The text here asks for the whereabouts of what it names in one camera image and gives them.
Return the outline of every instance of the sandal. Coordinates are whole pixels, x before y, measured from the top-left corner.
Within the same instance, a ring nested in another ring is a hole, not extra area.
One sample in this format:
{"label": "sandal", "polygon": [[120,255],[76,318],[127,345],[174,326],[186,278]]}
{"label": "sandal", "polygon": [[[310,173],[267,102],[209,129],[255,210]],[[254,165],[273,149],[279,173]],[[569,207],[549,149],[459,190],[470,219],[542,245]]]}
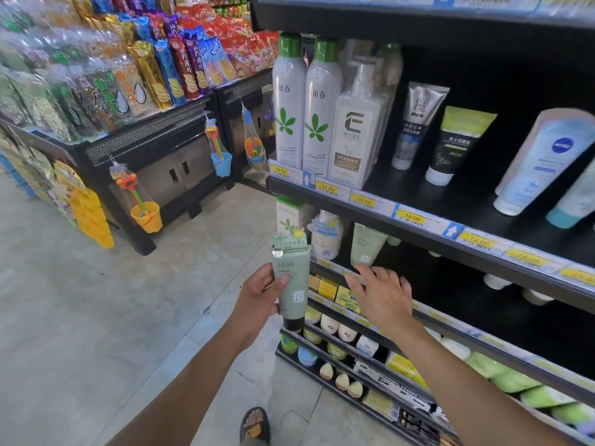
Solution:
{"label": "sandal", "polygon": [[246,412],[240,426],[240,443],[248,438],[257,438],[266,444],[271,441],[271,431],[267,413],[262,407],[254,407]]}

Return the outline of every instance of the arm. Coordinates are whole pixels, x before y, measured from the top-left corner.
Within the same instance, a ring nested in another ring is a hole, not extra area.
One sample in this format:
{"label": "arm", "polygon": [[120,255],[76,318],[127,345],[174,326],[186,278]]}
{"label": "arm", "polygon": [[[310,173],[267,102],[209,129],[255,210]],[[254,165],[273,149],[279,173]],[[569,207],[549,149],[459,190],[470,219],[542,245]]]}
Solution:
{"label": "arm", "polygon": [[192,442],[227,371],[251,345],[268,317],[278,313],[275,300],[289,282],[273,282],[268,263],[246,280],[223,327],[182,372],[107,446],[187,446]]}
{"label": "arm", "polygon": [[572,444],[426,332],[412,317],[411,285],[404,277],[379,267],[356,268],[366,290],[355,277],[345,279],[362,311],[411,360],[466,446]]}

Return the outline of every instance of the forearm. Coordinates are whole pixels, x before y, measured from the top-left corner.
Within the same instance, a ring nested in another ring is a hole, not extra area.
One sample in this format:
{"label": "forearm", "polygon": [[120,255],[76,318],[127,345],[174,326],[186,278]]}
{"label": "forearm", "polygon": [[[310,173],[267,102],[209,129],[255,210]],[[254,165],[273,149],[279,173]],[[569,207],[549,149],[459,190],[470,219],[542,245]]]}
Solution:
{"label": "forearm", "polygon": [[389,333],[466,446],[569,445],[436,341],[413,318]]}
{"label": "forearm", "polygon": [[108,446],[189,445],[241,348],[225,324]]}

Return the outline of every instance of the purple snack bag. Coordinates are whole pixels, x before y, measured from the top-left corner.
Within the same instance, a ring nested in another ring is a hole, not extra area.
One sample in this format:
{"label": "purple snack bag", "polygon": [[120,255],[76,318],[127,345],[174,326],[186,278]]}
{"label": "purple snack bag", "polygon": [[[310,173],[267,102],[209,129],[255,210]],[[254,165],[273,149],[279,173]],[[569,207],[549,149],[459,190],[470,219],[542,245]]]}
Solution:
{"label": "purple snack bag", "polygon": [[188,53],[188,59],[192,70],[196,74],[196,80],[198,82],[198,92],[200,95],[204,95],[209,91],[209,85],[206,82],[205,71],[202,67],[201,53],[198,51],[198,42],[196,39],[182,38],[186,51]]}
{"label": "purple snack bag", "polygon": [[141,14],[143,12],[143,5],[140,0],[126,0],[126,4],[128,4],[128,8],[131,11],[134,11],[137,14]]}
{"label": "purple snack bag", "polygon": [[180,30],[178,29],[178,16],[176,14],[163,14],[163,29],[165,30],[165,35],[167,37],[179,36]]}

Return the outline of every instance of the metal mesh panel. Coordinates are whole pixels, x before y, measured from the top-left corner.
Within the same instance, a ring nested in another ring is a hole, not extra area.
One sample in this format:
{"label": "metal mesh panel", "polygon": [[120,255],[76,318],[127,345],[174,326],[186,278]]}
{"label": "metal mesh panel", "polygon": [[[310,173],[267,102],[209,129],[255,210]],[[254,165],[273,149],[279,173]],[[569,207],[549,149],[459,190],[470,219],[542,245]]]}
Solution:
{"label": "metal mesh panel", "polygon": [[232,104],[241,97],[246,97],[253,92],[261,90],[267,84],[272,84],[272,70],[267,70],[249,80],[226,87],[223,89],[225,104]]}
{"label": "metal mesh panel", "polygon": [[137,149],[160,137],[171,134],[192,122],[201,120],[205,112],[210,115],[211,112],[205,110],[205,105],[208,102],[209,99],[206,98],[200,102],[181,106],[157,115],[155,119],[132,127],[123,133],[101,139],[96,144],[88,147],[85,153],[91,159],[93,166],[100,166],[108,162],[110,155],[114,158],[123,155],[130,150]]}

